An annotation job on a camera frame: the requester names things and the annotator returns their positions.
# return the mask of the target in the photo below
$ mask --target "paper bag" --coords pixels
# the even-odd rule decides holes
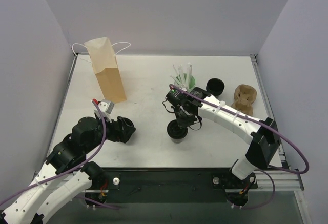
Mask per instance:
[[[116,62],[115,52],[107,37],[84,43],[88,49],[93,71],[105,99],[119,103],[127,100]]]

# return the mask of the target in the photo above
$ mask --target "tabletop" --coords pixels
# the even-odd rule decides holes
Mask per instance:
[[[173,81],[170,78],[174,75],[172,65],[188,62],[193,66],[197,87],[205,89],[210,78],[220,78],[224,82],[225,89],[219,100],[228,105],[233,103],[234,91],[239,84],[254,87],[257,98],[253,103],[253,116],[266,119],[268,114],[250,57],[118,55],[117,63],[128,99],[115,105],[111,117],[130,119],[136,132],[126,144],[106,141],[93,161],[101,167],[217,168],[231,167],[246,153],[248,145],[242,139],[205,119],[199,131],[189,129],[183,142],[175,144],[171,141],[167,125],[175,116],[165,111],[162,102]],[[90,57],[79,55],[50,150],[71,133],[79,119],[94,116],[93,98],[101,100],[104,97]],[[281,167],[278,152],[271,164]]]

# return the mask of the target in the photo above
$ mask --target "robotic hand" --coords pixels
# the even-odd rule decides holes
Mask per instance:
[[[0,214],[0,224],[39,224],[47,223],[50,217],[62,206],[83,190],[91,186],[102,186],[107,180],[103,169],[94,162],[88,162],[69,181],[53,191],[65,174],[74,167],[79,167],[86,161],[87,154],[103,141],[104,117],[106,124],[106,139],[113,142],[126,143],[135,132],[133,123],[124,117],[117,117],[117,121],[110,118],[114,104],[103,100],[98,102],[95,109],[96,118],[83,117],[62,142],[56,145],[47,157],[38,175],[25,191],[11,206]]]
[[[274,120],[267,118],[262,121],[249,117],[227,106],[224,101],[217,100],[209,92],[199,87],[194,88],[190,93],[173,85],[170,87],[171,90],[166,95],[166,101],[172,105],[174,111],[168,112],[174,113],[176,117],[176,120],[168,124],[167,130],[171,138],[182,139],[187,135],[189,126],[195,123],[201,124],[202,118],[209,119],[237,134],[250,145],[246,155],[232,165],[232,174],[240,180],[244,180],[255,169],[267,168],[281,144],[280,138],[261,125],[248,122],[241,117],[260,121],[277,130]]]

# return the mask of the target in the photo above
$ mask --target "green cup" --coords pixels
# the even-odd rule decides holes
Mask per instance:
[[[189,82],[189,88],[187,88],[187,91],[190,92],[191,90],[193,90],[196,86],[196,80],[193,76],[191,76],[190,78],[190,82]]]

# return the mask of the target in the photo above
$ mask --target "wall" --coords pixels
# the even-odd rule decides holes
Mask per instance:
[[[327,1],[288,0],[258,54],[279,129],[310,162],[302,179],[313,223],[326,223],[328,218]],[[290,149],[288,159],[292,166],[304,167]]]
[[[128,53],[250,55],[260,50],[287,0],[47,2],[70,44],[108,36],[130,41]]]
[[[73,55],[45,0],[0,0],[0,11],[2,200],[45,158]]]

